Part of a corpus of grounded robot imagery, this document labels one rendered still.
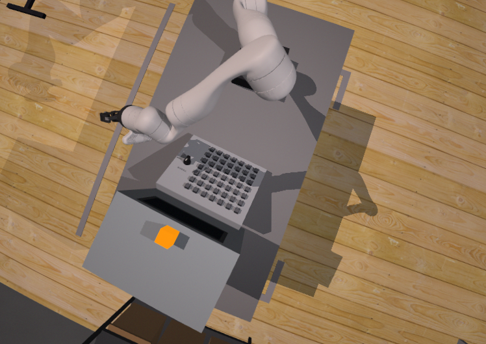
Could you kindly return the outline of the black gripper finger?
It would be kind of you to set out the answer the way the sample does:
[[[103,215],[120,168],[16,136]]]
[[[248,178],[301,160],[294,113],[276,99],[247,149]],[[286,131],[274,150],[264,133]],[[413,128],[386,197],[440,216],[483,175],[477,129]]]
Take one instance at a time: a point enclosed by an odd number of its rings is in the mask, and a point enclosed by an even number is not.
[[[120,111],[111,111],[111,112],[105,111],[104,113],[101,112],[101,113],[99,113],[100,120],[102,122],[106,122],[106,123],[111,123],[110,120],[112,120],[112,122],[117,122],[117,121],[115,121],[115,119],[117,119],[117,116],[114,116],[114,115],[115,115],[115,113],[119,113],[119,112]],[[111,116],[110,116],[110,114],[111,114]]]

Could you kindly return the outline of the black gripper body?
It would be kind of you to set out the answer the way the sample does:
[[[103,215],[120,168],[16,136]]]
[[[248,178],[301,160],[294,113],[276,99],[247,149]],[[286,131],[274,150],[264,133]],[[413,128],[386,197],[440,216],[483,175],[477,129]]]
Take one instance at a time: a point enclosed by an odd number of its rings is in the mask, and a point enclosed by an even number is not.
[[[117,119],[115,119],[115,121],[119,121],[119,123],[124,127],[126,128],[123,124],[122,124],[122,112],[127,108],[127,107],[130,107],[130,106],[135,106],[135,105],[126,105],[124,106],[119,113],[116,113],[114,116],[117,116]]]

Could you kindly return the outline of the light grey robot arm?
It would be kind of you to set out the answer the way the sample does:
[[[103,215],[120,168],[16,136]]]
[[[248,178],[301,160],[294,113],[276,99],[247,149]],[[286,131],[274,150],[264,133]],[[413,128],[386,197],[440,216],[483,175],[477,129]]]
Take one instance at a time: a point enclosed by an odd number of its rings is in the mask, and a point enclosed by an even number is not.
[[[208,116],[226,85],[241,75],[267,101],[290,93],[296,70],[268,17],[267,0],[234,0],[233,13],[241,49],[194,88],[169,102],[166,114],[152,106],[127,107],[121,115],[122,124],[129,129],[122,138],[124,144],[152,139],[160,144],[173,142],[188,126]]]

